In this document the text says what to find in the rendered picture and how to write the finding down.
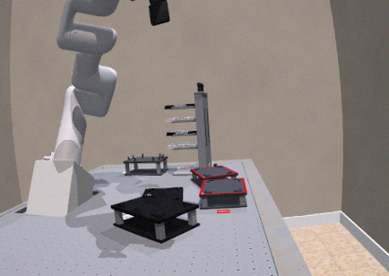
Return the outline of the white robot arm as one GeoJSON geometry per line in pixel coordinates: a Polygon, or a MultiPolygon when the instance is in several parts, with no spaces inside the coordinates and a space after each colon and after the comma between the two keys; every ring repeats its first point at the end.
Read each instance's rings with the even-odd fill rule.
{"type": "Polygon", "coordinates": [[[117,9],[118,3],[119,0],[65,0],[56,42],[61,49],[76,51],[73,86],[65,92],[55,152],[43,160],[75,160],[80,165],[87,126],[84,114],[104,117],[108,113],[117,85],[117,73],[99,62],[102,54],[115,46],[117,33],[111,28],[73,19],[76,13],[109,16],[117,9]]]}

